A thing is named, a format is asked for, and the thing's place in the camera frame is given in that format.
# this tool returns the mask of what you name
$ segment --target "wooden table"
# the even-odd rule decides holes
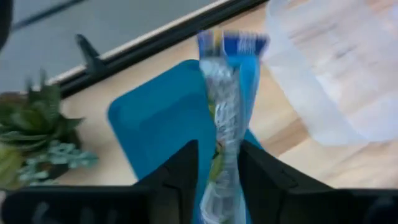
[[[219,25],[223,29],[265,32],[265,5]],[[99,154],[98,166],[73,170],[62,184],[128,185],[136,181],[106,119],[109,104],[182,60],[197,59],[195,38],[137,63],[63,102],[69,117],[86,117],[79,127],[88,149]],[[325,147],[313,140],[265,65],[250,128],[266,150],[298,170],[333,187],[398,186],[398,142]]]

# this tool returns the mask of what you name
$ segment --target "plastic wrapper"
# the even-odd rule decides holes
[[[217,140],[200,204],[202,223],[246,222],[237,156],[251,117],[259,74],[244,74],[239,57],[258,57],[267,40],[263,35],[221,30],[208,30],[198,35],[200,68],[206,81]]]

